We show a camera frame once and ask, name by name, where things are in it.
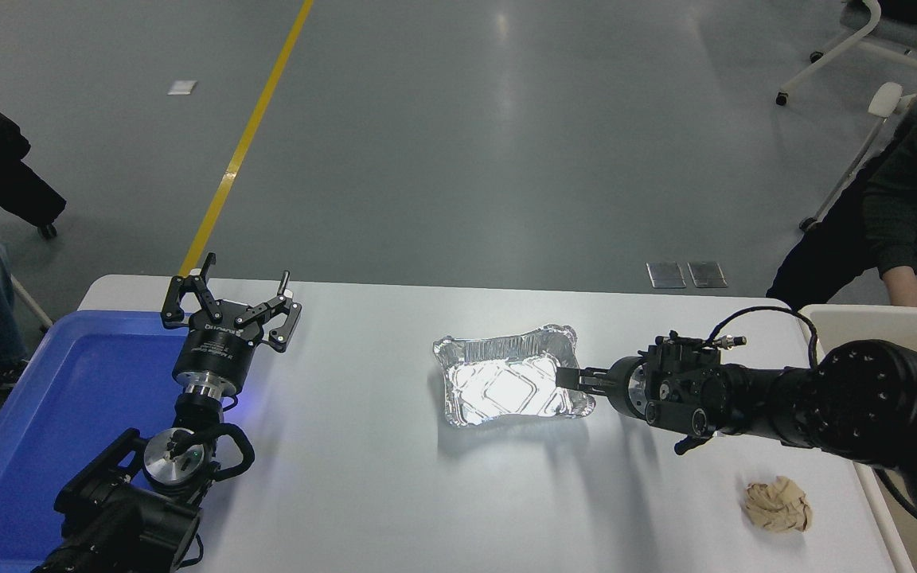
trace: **blue bin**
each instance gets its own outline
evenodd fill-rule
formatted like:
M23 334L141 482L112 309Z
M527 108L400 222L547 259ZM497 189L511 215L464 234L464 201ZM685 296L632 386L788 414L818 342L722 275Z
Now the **blue bin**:
M154 312L80 311L49 330L0 413L0 573L62 543L55 496L121 432L170 427L185 335Z

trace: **sneaker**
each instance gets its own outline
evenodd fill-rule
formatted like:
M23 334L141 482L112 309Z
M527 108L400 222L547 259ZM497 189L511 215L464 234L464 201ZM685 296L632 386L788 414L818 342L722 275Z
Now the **sneaker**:
M28 363L28 360L18 360L12 364L0 364L0 389L10 391L16 388L16 381L23 374L23 370L26 370Z

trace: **aluminum foil tray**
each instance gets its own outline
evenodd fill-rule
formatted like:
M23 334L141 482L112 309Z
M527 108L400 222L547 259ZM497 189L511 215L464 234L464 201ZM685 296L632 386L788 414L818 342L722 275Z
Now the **aluminum foil tray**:
M556 386L558 366L578 368L576 332L548 324L514 337L434 342L444 372L444 417L454 427L476 427L500 416L579 418L593 396Z

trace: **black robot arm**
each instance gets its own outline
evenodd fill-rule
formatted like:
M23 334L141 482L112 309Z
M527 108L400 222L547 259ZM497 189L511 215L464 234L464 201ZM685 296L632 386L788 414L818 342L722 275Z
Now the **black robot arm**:
M607 396L619 413L685 437L684 454L714 432L818 447L898 471L917 507L917 352L853 341L814 368L757 370L721 364L743 338L658 337L609 369L558 368L557 385Z
M221 401L243 391L258 345L285 352L302 312L288 290L288 271L269 301L248 306L217 300L207 286L214 262L209 253L199 275L172 277L165 294L162 324L189 327L172 369L183 387L172 427L150 439L128 429L63 487L55 510L65 515L65 541L36 573L171 573L199 561L183 561L194 537L203 557L201 501L212 483L235 478L255 459L243 429L224 421ZM201 308L188 320L181 301L190 293ZM264 326L278 315L285 322L265 341ZM243 461L221 468L215 460L221 436L232 439ZM131 484L141 473L150 490Z

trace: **cable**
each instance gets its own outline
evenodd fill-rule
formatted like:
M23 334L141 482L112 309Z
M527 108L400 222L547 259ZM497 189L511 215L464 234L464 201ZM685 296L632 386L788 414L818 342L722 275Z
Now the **cable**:
M805 323L805 326L808 326L808 327L809 327L809 333L810 333L810 337L809 337L809 368L812 368L813 370L815 370L815 369L816 369L816 366L819 365L819 360L816 358L816 342L819 341L819 334L816 333L816 325L813 324L811 320L809 320L808 318L806 318L805 315L803 315L803 314L801 314L801 313L799 313L799 312L796 312L796 311L794 311L794 310L791 310L790 308L780 308L780 307L771 307L771 306L759 306L759 307L743 308L742 310L739 310L738 312L735 312L735 314L732 314L731 316L728 316L728 318L725 318L722 322L720 322L720 324L717 324L716 327L713 327L713 331L712 331L712 333L710 333L709 338L706 338L706 342L704 342L704 345L712 345L712 344L713 344L713 338L716 338L716 335L717 335L717 334L720 334L720 331L723 330L724 327L727 326L728 323L731 322L732 320L735 320L736 318L738 318L739 316L742 316L743 314L749 314L750 312L758 312L758 311L763 311L763 310L769 310L769 311L775 311L775 312L783 312L783 313L785 313L785 314L792 315L792 316L794 316L794 318L797 318L797 319L801 320L801 322L804 322L804 323Z
M911 505L911 502L903 496L903 493L901 493L901 490L898 489L898 486L894 485L891 476L887 475L887 472L881 470L880 468L875 468L873 471L876 472L876 477L880 479L880 482L882 485L884 485L885 489L891 493L891 496L894 496L896 503L901 505L903 510L905 510L908 515L914 517L915 521L917 521L917 510L915 509L915 506Z
M180 563L179 566L176 567L175 569L178 570L178 569L182 569L183 567L192 567L193 565L197 565L197 563L204 561L204 541L201 540L200 533L197 534L197 548L199 548L200 550L200 554L197 555L197 557L194 557L192 559L186 559L185 561Z

